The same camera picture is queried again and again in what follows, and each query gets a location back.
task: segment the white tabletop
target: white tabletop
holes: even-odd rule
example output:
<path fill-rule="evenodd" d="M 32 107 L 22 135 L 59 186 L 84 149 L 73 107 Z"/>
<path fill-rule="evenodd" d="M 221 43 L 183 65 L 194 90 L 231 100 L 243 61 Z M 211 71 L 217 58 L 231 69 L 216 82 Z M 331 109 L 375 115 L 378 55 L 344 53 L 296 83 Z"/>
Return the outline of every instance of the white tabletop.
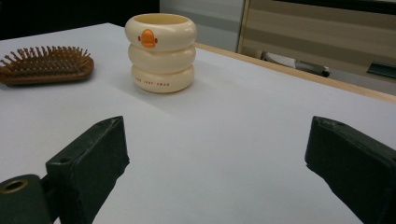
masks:
<path fill-rule="evenodd" d="M 131 164 L 94 223 L 361 223 L 305 166 L 311 119 L 342 121 L 396 148 L 396 105 L 203 49 L 185 90 L 140 90 L 129 42 L 109 23 L 0 41 L 3 57 L 76 46 L 86 82 L 0 85 L 0 181 L 45 162 L 94 123 L 123 116 Z"/>

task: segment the cup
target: cup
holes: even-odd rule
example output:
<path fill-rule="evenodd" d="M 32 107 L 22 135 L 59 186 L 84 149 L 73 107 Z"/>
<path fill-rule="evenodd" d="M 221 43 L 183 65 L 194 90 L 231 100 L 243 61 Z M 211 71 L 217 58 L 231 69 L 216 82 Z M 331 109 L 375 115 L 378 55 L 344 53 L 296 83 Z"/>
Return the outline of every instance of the cup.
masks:
<path fill-rule="evenodd" d="M 194 79 L 197 28 L 189 18 L 166 13 L 133 16 L 125 24 L 134 83 L 145 91 L 180 91 Z"/>

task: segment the wall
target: wall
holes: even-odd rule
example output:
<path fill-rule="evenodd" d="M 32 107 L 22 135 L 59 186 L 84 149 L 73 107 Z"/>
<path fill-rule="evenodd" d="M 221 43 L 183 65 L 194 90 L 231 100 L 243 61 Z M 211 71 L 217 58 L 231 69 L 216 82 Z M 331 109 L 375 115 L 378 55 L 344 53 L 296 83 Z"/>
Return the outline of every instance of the wall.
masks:
<path fill-rule="evenodd" d="M 160 0 L 160 12 L 190 18 L 197 42 L 236 52 L 244 0 Z"/>

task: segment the wooden table edge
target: wooden table edge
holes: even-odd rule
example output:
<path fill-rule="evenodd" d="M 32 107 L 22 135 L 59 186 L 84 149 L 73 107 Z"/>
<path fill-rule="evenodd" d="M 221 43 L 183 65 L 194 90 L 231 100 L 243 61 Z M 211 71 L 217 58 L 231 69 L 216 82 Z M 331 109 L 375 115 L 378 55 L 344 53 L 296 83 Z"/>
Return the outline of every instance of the wooden table edge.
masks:
<path fill-rule="evenodd" d="M 198 49 L 204 49 L 210 52 L 214 52 L 223 56 L 227 56 L 227 57 L 231 57 L 246 63 L 253 63 L 256 64 L 258 66 L 262 66 L 262 67 L 266 67 L 272 70 L 275 70 L 277 72 L 281 72 L 290 76 L 294 76 L 294 77 L 299 77 L 299 78 L 303 78 L 305 80 L 309 80 L 309 81 L 313 81 L 313 82 L 317 82 L 323 85 L 327 85 L 327 86 L 331 86 L 343 91 L 350 91 L 353 93 L 357 93 L 360 95 L 364 95 L 364 96 L 368 96 L 371 98 L 375 98 L 381 101 L 386 101 L 389 103 L 393 103 L 396 104 L 396 96 L 391 95 L 391 94 L 387 94 L 381 91 L 374 91 L 374 90 L 370 90 L 364 87 L 360 87 L 360 86 L 356 86 L 353 84 L 349 84 L 349 83 L 345 83 L 342 81 L 338 81 L 338 80 L 334 80 L 334 79 L 330 79 L 327 77 L 320 77 L 320 76 L 316 76 L 313 74 L 309 74 L 307 72 L 304 71 L 300 71 L 300 70 L 296 70 L 294 68 L 290 68 L 290 67 L 286 67 L 286 66 L 282 66 L 280 64 L 276 64 L 276 63 L 269 63 L 263 60 L 259 60 L 256 58 L 252 58 L 252 57 L 248 57 L 246 55 L 243 54 L 238 54 L 235 52 L 231 52 L 225 49 L 219 49 L 219 48 L 215 48 L 215 47 L 211 47 L 208 45 L 204 45 L 201 43 L 195 43 L 195 47 Z"/>

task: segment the wooden hairbrush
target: wooden hairbrush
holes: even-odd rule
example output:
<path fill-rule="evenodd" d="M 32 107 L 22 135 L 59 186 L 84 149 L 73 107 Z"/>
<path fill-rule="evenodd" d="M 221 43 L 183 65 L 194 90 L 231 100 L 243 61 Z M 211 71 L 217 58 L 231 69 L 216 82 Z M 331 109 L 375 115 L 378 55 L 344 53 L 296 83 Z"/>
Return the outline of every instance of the wooden hairbrush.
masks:
<path fill-rule="evenodd" d="M 0 82 L 6 85 L 66 82 L 87 79 L 93 59 L 87 50 L 76 47 L 35 47 L 11 51 L 0 60 Z"/>

